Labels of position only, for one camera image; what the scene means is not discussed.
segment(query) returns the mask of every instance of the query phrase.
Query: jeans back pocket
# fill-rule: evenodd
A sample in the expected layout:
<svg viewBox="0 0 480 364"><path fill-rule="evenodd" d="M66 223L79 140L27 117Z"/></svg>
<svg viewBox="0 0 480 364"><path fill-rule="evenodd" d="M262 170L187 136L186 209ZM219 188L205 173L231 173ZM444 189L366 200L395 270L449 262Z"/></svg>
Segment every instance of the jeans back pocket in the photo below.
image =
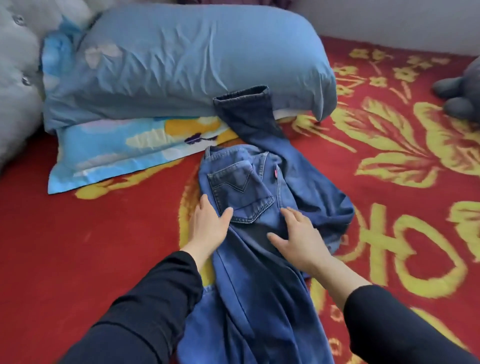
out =
<svg viewBox="0 0 480 364"><path fill-rule="evenodd" d="M248 160L208 174L208 181L220 214L233 208L232 222L251 224L274 202Z"/></svg>

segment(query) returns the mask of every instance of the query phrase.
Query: right hand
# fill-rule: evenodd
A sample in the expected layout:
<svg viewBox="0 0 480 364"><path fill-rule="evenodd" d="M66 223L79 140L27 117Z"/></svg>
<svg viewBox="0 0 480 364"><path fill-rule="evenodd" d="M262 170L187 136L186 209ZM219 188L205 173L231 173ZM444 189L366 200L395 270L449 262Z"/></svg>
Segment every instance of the right hand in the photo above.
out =
<svg viewBox="0 0 480 364"><path fill-rule="evenodd" d="M295 268L315 276L330 252L312 222L300 211L290 207L280 209L288 228L288 240L269 232L268 240Z"/></svg>

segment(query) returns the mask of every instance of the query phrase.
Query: wall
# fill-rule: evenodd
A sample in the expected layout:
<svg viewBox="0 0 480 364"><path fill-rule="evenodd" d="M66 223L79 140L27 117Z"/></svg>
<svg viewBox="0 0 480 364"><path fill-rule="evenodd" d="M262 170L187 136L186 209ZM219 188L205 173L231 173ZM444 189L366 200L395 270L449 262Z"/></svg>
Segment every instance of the wall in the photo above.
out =
<svg viewBox="0 0 480 364"><path fill-rule="evenodd" d="M480 54L480 0L298 0L320 35L396 48Z"/></svg>

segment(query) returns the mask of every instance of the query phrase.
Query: blue jeans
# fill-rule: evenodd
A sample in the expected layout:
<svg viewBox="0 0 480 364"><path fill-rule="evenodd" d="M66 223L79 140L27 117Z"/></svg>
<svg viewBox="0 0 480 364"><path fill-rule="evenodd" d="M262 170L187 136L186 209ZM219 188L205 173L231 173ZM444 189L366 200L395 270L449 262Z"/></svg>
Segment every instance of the blue jeans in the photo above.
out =
<svg viewBox="0 0 480 364"><path fill-rule="evenodd" d="M181 364L332 364L327 338L301 272L268 241L287 238L279 209L308 216L333 252L351 222L348 197L283 135L268 88L214 99L218 116L245 142L210 147L199 170L202 193L233 219L212 256L216 283L187 318Z"/></svg>

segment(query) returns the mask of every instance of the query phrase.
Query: light blue pillowcase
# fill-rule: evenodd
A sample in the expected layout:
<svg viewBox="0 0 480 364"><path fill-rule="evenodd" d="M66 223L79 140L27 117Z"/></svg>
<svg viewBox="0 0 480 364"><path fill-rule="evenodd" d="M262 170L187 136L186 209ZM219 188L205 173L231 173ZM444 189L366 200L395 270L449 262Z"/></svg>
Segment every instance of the light blue pillowcase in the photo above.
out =
<svg viewBox="0 0 480 364"><path fill-rule="evenodd" d="M131 4L105 12L48 94L45 128L99 119L215 115L212 98L267 85L274 110L336 107L312 25L267 6Z"/></svg>

